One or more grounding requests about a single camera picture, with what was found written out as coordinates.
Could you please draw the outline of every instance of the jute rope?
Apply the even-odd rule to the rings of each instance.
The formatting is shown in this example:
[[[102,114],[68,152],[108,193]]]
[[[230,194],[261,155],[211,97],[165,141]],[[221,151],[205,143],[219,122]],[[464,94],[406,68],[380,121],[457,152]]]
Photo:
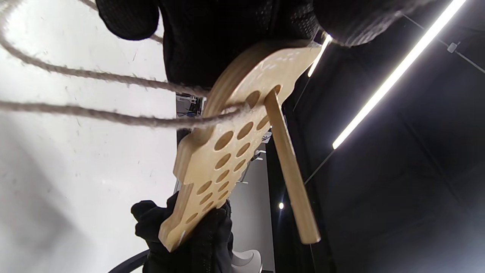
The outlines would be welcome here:
[[[97,10],[96,5],[89,0],[80,0],[89,7]],[[187,86],[175,85],[172,83],[158,82],[137,77],[116,75],[108,72],[96,72],[83,69],[73,69],[62,66],[48,64],[38,58],[28,56],[21,50],[15,48],[5,37],[5,29],[9,15],[17,8],[21,0],[0,0],[0,4],[6,3],[6,7],[0,12],[0,45],[9,52],[13,57],[22,62],[36,66],[49,72],[56,72],[64,75],[91,78],[125,84],[135,84],[151,88],[162,88],[176,93],[186,93],[196,97],[206,97],[207,90],[200,87],[192,88]],[[152,40],[162,41],[161,37],[152,36]],[[233,120],[237,116],[245,115],[249,112],[247,105],[232,106],[223,111],[221,115],[208,118],[178,118],[178,119],[158,119],[155,117],[133,117],[116,112],[107,112],[94,109],[86,109],[77,105],[50,105],[45,103],[20,103],[0,101],[0,111],[10,112],[33,112],[46,114],[62,114],[69,116],[80,116],[92,119],[107,120],[111,122],[126,124],[130,126],[148,126],[148,127],[171,127],[171,128],[207,128],[221,122]]]

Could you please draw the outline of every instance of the white backdrop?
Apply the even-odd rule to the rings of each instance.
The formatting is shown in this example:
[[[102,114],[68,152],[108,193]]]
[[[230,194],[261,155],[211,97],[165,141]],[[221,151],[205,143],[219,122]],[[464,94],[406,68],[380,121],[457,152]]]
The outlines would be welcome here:
[[[160,44],[116,38],[77,0],[26,0],[7,28],[16,47],[52,64],[166,79]],[[3,49],[0,100],[176,115],[168,91],[47,73]],[[172,129],[0,112],[0,271],[106,273],[146,249],[129,209],[165,203],[175,154]]]

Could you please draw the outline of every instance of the fluorescent light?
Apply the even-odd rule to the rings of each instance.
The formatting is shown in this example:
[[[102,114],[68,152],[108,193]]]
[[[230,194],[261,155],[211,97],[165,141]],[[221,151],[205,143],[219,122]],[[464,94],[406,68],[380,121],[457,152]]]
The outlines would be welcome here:
[[[323,41],[322,49],[320,49],[320,53],[318,53],[317,58],[315,59],[315,61],[313,61],[313,64],[311,65],[310,70],[308,71],[308,77],[311,77],[311,75],[313,74],[315,67],[317,67],[318,61],[320,61],[320,58],[322,57],[323,52],[325,51],[325,49],[327,48],[328,44],[330,44],[331,41],[332,41],[332,36],[327,34],[327,36],[325,37],[325,41]]]
[[[466,0],[453,0],[446,10],[440,15],[438,20],[431,26],[431,28],[424,34],[423,38],[416,44],[406,58],[399,64],[389,78],[376,91],[367,104],[360,110],[357,116],[347,125],[340,136],[332,144],[336,149],[342,142],[350,135],[350,133],[359,125],[359,123],[369,114],[369,112],[376,106],[376,104],[384,97],[384,95],[391,89],[391,87],[399,80],[404,72],[411,66],[423,50],[431,43],[436,35],[443,29],[443,27],[450,21],[458,9],[465,3]]]

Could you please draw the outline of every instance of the black ceiling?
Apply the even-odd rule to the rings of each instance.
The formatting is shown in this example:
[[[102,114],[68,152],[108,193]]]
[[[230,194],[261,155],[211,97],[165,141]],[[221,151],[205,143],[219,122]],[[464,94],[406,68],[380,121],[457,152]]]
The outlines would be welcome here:
[[[446,4],[410,17],[427,28]],[[284,112],[304,180],[423,34],[402,18],[369,44],[331,45],[300,78]],[[485,1],[468,0],[439,37],[485,68]],[[288,200],[268,144],[277,273],[485,270],[485,74],[446,49],[432,42],[311,179],[323,234],[311,249],[277,209]]]

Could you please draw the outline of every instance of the wooden stick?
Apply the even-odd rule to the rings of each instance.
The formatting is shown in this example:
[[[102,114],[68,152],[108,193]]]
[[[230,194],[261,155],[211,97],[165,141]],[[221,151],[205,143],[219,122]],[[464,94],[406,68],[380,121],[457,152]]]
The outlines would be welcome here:
[[[295,151],[291,144],[290,135],[286,128],[283,113],[275,92],[270,92],[264,101],[266,112],[273,126],[273,139],[275,140],[281,170],[285,178],[286,188],[290,197],[291,207],[298,227],[298,233],[303,244],[312,244],[320,241],[315,217],[308,201],[305,185],[296,161]]]

